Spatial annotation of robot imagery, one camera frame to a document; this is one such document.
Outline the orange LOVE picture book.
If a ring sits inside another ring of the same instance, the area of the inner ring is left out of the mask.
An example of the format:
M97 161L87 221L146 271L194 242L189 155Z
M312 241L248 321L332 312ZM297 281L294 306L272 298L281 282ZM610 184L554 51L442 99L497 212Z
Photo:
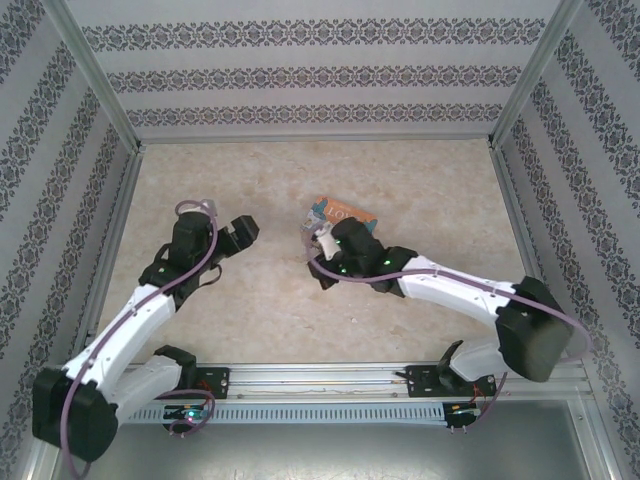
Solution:
M301 223L300 230L302 232L314 231L327 222L336 225L351 217L363 223L369 232L373 232L378 224L378 219L374 214L329 196L321 195L314 200Z

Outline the left controller board green light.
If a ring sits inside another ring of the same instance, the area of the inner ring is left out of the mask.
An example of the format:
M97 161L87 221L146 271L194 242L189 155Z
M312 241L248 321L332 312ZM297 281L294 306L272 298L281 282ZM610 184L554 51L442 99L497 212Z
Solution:
M189 423L199 423L207 417L209 408L202 405L166 405L163 410L162 419L165 423L174 421L188 421Z

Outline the grey sheet metal panel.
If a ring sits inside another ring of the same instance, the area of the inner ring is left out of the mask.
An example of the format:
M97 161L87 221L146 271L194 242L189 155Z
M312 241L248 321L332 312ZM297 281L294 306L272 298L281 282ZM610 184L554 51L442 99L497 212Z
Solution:
M444 427L217 424L185 439L123 427L86 480L620 480L585 403L504 401Z

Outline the aluminium table side rail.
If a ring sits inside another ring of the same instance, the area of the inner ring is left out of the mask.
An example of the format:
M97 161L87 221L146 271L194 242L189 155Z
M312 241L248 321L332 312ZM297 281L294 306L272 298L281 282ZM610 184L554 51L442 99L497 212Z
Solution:
M145 147L141 146L131 153L127 168L123 171L108 229L101 244L95 275L81 309L80 322L75 332L73 346L68 351L68 358L80 353L87 341L91 340L97 332L133 200L144 149Z
M549 283L545 268L540 262L539 251L535 244L534 231L531 227L529 215L523 208L522 196L514 184L504 155L499 149L489 146L490 158L496 173L501 194L507 209L509 221L514 233L517 248L524 266L525 274L540 280L560 303L560 294ZM592 355L591 338L589 333L581 333L577 327L565 349L563 360L566 362L584 362Z

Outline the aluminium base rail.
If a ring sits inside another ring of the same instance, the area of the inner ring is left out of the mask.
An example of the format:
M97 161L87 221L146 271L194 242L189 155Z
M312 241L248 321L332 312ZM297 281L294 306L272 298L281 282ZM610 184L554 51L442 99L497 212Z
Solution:
M224 386L229 402L409 402L405 365L386 363L229 364ZM562 364L545 383L509 374L500 400L591 399L593 388L580 362Z

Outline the aluminium back rail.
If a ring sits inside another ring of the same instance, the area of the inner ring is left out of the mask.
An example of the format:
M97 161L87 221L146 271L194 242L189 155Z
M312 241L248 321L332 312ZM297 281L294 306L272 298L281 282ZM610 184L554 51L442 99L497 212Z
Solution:
M186 144L249 144L249 143L309 143L309 142L375 142L375 141L489 141L489 134L309 134L309 135L234 135L234 136L192 136L158 137L141 139L140 144L186 145Z

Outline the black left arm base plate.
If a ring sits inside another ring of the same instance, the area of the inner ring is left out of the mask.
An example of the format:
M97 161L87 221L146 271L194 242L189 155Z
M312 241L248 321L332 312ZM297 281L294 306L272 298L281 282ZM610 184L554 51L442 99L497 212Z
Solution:
M230 369L227 367L198 367L195 388L211 392L216 400L225 400L230 384Z

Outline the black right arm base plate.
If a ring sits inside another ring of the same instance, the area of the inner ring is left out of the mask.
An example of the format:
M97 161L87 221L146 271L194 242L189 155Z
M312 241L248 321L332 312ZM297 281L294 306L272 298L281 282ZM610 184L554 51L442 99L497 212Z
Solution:
M395 375L406 381L410 398L490 397L497 389L497 381L490 376L467 381L449 367L435 364L407 365Z

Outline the aluminium frame post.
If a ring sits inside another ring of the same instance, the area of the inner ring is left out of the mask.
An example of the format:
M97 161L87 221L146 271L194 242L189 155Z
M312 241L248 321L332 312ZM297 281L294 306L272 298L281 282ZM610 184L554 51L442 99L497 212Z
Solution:
M140 139L66 0L40 0L129 152Z
M504 142L529 95L538 83L551 60L555 49L564 37L584 0L559 0L530 59L516 82L493 130L488 136L488 145L496 150Z

